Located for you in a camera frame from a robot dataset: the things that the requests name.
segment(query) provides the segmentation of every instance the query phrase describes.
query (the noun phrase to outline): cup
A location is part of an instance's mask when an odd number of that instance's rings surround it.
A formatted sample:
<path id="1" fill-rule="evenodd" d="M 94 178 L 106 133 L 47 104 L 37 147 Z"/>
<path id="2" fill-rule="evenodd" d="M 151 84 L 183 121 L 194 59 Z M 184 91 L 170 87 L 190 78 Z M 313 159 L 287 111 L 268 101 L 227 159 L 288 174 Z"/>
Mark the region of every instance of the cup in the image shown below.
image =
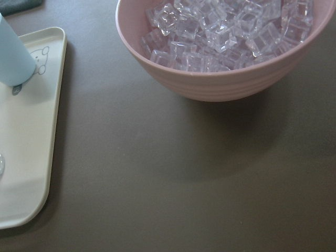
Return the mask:
<path id="1" fill-rule="evenodd" d="M 0 13 L 0 82 L 16 86 L 34 73 L 36 62 Z"/>

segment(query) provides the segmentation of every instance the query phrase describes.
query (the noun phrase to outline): tabletop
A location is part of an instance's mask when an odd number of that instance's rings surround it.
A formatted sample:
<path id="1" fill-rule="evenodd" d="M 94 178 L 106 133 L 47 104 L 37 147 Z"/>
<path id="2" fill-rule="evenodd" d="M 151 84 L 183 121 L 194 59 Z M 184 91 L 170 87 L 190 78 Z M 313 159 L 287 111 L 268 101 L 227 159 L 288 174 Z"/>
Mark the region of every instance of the tabletop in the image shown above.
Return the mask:
<path id="1" fill-rule="evenodd" d="M 6 17 L 68 43 L 50 191 L 0 251 L 336 251 L 336 16 L 289 75 L 208 103 L 130 55 L 117 0 L 45 0 Z"/>

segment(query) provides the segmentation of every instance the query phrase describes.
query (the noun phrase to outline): white tray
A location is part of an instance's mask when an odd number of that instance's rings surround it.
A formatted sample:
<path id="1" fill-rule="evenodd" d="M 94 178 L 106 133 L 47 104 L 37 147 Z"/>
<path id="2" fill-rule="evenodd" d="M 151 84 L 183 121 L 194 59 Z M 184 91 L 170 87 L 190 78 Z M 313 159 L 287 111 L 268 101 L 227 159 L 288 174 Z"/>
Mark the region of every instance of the white tray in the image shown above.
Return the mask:
<path id="1" fill-rule="evenodd" d="M 37 68 L 21 86 L 0 83 L 0 229 L 30 221 L 47 199 L 67 43 L 58 27 L 20 39 Z"/>

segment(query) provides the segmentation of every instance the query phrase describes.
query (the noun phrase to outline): bowl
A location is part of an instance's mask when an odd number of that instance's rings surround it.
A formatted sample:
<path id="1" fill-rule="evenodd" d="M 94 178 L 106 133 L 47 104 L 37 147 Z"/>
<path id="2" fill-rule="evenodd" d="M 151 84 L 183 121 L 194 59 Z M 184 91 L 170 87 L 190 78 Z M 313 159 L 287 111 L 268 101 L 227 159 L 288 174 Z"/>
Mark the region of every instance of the bowl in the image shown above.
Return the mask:
<path id="1" fill-rule="evenodd" d="M 145 57 L 140 38 L 152 28 L 145 10 L 161 0 L 119 0 L 115 14 L 122 42 L 140 65 L 160 84 L 198 101 L 229 101 L 258 93 L 284 77 L 302 60 L 330 21 L 336 0 L 314 0 L 314 23 L 309 37 L 295 48 L 269 61 L 223 72 L 187 72 L 163 67 Z"/>

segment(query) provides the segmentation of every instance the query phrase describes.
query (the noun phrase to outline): cloth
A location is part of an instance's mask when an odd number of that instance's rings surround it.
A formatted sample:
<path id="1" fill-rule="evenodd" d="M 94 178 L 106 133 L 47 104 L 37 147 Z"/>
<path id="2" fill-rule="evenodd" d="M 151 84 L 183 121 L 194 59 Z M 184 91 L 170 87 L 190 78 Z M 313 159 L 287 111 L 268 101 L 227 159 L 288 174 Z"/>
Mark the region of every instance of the cloth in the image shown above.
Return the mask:
<path id="1" fill-rule="evenodd" d="M 42 0 L 0 0 L 0 13 L 7 16 L 41 5 Z"/>

